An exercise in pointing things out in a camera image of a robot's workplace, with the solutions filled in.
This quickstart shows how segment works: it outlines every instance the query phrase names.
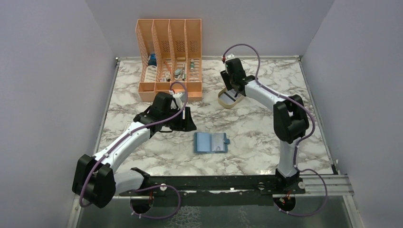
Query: metal frame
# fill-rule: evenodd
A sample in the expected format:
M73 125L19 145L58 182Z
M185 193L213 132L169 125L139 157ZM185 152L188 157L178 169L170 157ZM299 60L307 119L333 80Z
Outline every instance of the metal frame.
M204 59L221 59L221 57L211 57L211 56L203 56ZM241 57L244 59L257 59L256 57ZM100 140L101 140L101 136L102 136L102 131L104 128L104 124L105 124L105 120L106 120L106 113L108 111L109 108L109 104L110 104L110 100L112 98L112 94L113 94L113 88L115 85L115 81L116 81L116 77L117 77L117 73L119 70L119 65L120 65L120 61L124 61L124 60L139 60L139 57L119 57L116 58L116 68L115 68L115 73L113 76L113 82L109 91L109 97L106 103L106 107L103 113L103 119L102 122L100 124L100 129L98 132L98 138L97 138L97 142L96 142L96 146L94 148L94 153L97 152L98 148L99 148L99 144L100 144ZM261 59L281 59L281 60L286 60L286 59L295 59L299 62L300 68L301 68L301 72L302 75L304 77L304 81L307 85L307 90L309 93L309 96L311 98L312 101L312 105L313 108L315 110L316 113L316 117L317 117L317 121L319 124L319 129L321 131L324 143L325 143L325 147L326 147L326 152L329 156L329 161L330 163L334 166L334 162L332 160L331 154L330 154L330 150L327 146L326 143L326 139L325 136L323 134L323 124L320 118L320 114L317 110L317 107L315 105L315 101L314 98L312 96L311 90L309 88L309 84L308 81L306 79L305 76L305 72L304 69L302 67L302 63L301 63L301 58L299 56L289 56L289 57L267 57L267 56L262 56ZM301 175L300 176L305 185L306 185L306 193L305 194L291 194L292 197L296 197L296 198L300 198L300 197L317 197L317 196L323 196L324 195L324 188L323 188L323 184L322 181L320 180L319 177L317 177L316 175ZM351 183L349 181L349 178L347 175L322 175L322 177L324 178L327 188L328 188L328 196L343 196L344 201L345 201L345 205L346 205L346 210L347 213L350 217L351 223L353 225L354 228L363 228L363 223L361 220L361 217L359 215L359 212L355 206L355 202L354 202L354 191L353 188L351 186ZM221 192L242 192L242 190L235 190L235 189L229 189L229 190L221 190ZM183 193L189 194L192 193L191 191L183 191ZM273 198L279 198L279 197L283 197L283 194L273 194L272 197ZM116 199L131 199L131 200L140 200L140 199L148 199L149 196L114 196L112 200L116 200ZM68 228L74 228L77 226L78 223L78 219L79 219L79 215L81 212L81 207L79 206L78 203L79 197L75 196L74 197L74 201L73 201L73 207L70 213L70 217L67 223L67 227Z

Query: cable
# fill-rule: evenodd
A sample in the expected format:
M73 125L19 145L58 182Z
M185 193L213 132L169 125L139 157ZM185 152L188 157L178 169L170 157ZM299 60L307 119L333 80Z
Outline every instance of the cable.
M91 202L89 202L88 204L84 204L84 202L83 202L83 199L84 199L84 192L85 192L85 189L87 188L87 185L88 185L88 183L89 183L89 180L91 179L91 175L95 172L95 170L96 170L96 168L98 167L98 165L99 165L107 156L109 156L109 154L112 153L113 150L116 149L116 147L117 147L119 144L121 144L127 137L129 137L130 135L132 135L133 133L135 133L135 132L137 132L137 131L139 131L139 130L141 130L141 129L144 129L144 128L147 128L147 127L151 127L151 126L154 126L154 125L157 125L157 124L165 123L165 122L170 121L171 119L177 117L180 113L182 113L182 111L183 111L183 110L185 109L185 107L186 107L186 104L188 103L188 90L186 89L185 85L182 84L182 83L179 82L179 81L173 82L173 83L171 84L170 90L172 90L172 86L173 86L174 84L180 84L180 85L183 87L183 89L185 90L185 97L186 97L186 99L185 99L185 101L184 101L184 103L183 103L182 108L181 108L176 114L174 114L173 116L171 116L171 117L169 117L169 118L166 118L166 119L164 119L164 120L160 120L160 121L157 121L157 122L154 122L154 123L149 123L149 124L146 124L146 125L143 125L143 126L141 126L141 127L138 127L138 128L133 129L130 133L126 134L126 135L123 136L119 141L117 141L117 143L116 143L115 145L113 145L104 155L102 155L102 157L101 157L101 158L95 163L95 165L92 167L91 171L89 172L89 174L88 174L88 176L87 176L87 178L86 178L86 181L84 182L83 188L81 189L81 192L80 192L80 199L79 199L79 201L78 201L81 207L86 208L86 207L88 207L89 205L92 204Z
M236 47L236 46L247 46L247 47L251 48L251 49L256 53L256 56L258 57L258 68L256 69L255 81L256 81L256 83L257 83L260 87L262 87L263 89L265 89L265 90L268 91L269 93L272 93L272 94L274 94L274 95L276 95L276 96L278 96L278 97L281 97L281 98L283 98L283 99L286 99L286 100L292 102L293 104L295 104L296 106L300 107L302 110L304 110L304 111L308 114L309 118L311 119L311 122L312 122L312 130L311 130L311 132L310 132L309 134L305 135L304 137L300 138L300 139L295 143L293 164L294 164L294 167L296 168L297 171L299 171L299 172L312 171L314 174L316 174L316 175L320 178L320 180L323 182L323 186L325 187L325 200L323 201L322 206L321 206L318 210L316 210L316 211L314 211L314 212L312 212L312 213L307 213L307 214L295 214L295 213L292 213L292 212L283 211L283 210L281 210L280 208L279 208L279 210L280 210L281 212L283 212L283 213L288 214L288 215L297 216L297 217L305 217L305 216L315 215L315 214L319 213L320 211L322 211L322 209L325 207L325 205L326 205L326 203L327 203L327 198L328 198L328 197L327 197L327 186L326 186L325 180L322 178L322 176L321 176L318 172L314 171L313 169L304 169L304 170L300 170L300 169L298 168L298 166L297 166L297 154L298 154L299 144L300 144L303 140L305 140L305 139L309 138L311 135L313 135L313 133L314 133L314 131L315 131L315 127L316 127L316 126L315 126L315 119L314 119L313 115L310 113L310 111L309 111L308 109L306 109L306 108L305 108L303 105L301 105L300 103L294 101L293 99L291 99L291 98L289 98L289 97L287 97L287 96L284 96L284 95L282 95L282 94L280 94L280 93L277 93L277 92L271 90L270 88L264 86L262 83L260 83L260 81L258 80L258 73L259 73L259 69L260 69L260 55L259 55L258 51L257 51L254 47L252 47L251 45L249 45L249 44L235 44L235 45L232 45L232 46L229 47L229 48L224 52L224 54L222 55L222 60L223 60L223 61L225 61L225 54L227 54L227 52L228 52L229 50L231 50L232 48L234 48L234 47Z
M143 218L147 218L147 219L167 219L167 218L174 216L176 213L178 213L179 209L181 208L181 195L179 194L179 191L171 185L155 185L155 186L151 186L151 187L148 187L145 189L137 189L137 190L135 190L135 192L147 191L147 190L156 189L159 187L168 187L168 188L173 189L176 192L176 195L178 195L178 205L176 206L176 209L169 215L165 215L165 216L161 216L161 217L153 217L153 216L142 215L142 214L136 213L134 211L132 205L130 205L130 209L132 210L132 215L138 215L139 218L143 217Z

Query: desk organizer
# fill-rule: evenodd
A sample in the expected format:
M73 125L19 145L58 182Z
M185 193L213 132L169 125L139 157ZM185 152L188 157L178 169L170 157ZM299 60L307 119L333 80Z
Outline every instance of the desk organizer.
M183 82L188 90L189 101L202 100L202 20L201 19L139 19L136 25L137 41L143 70L138 93L144 102L152 102L158 92L169 93L175 81L175 70L185 68ZM157 74L155 82L145 82L148 58L155 53ZM160 82L166 73L170 82ZM183 91L178 84L175 91Z

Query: white marble surface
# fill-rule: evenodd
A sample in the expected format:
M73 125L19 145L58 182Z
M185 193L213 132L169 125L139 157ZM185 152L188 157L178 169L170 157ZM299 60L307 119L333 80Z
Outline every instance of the white marble surface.
M242 62L248 74L255 74L256 60ZM191 102L197 131L226 132L231 140L226 154L193 153L194 132L157 133L137 148L120 166L118 172L138 167L151 175L246 175L274 174L279 161L279 140L273 130L273 114L258 102L244 98L232 109L217 102L224 88L219 60L203 60L203 100ZM141 61L122 61L106 117L100 150L116 139L133 117L150 103L143 103L137 93ZM298 94L314 111L296 60L263 60L260 81L288 95ZM322 135L317 129L300 145L298 163L301 169L332 173Z

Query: wall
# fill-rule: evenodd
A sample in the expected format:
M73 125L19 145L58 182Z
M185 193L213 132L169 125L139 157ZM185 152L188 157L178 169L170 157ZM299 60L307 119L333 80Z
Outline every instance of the wall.
M302 58L365 227L401 227L403 1L335 0Z
M137 19L201 18L203 55L221 56L236 43L261 55L302 55L333 0L86 0L112 51L139 56ZM238 55L254 55L246 47Z
M84 0L0 3L0 227L65 227L115 68Z

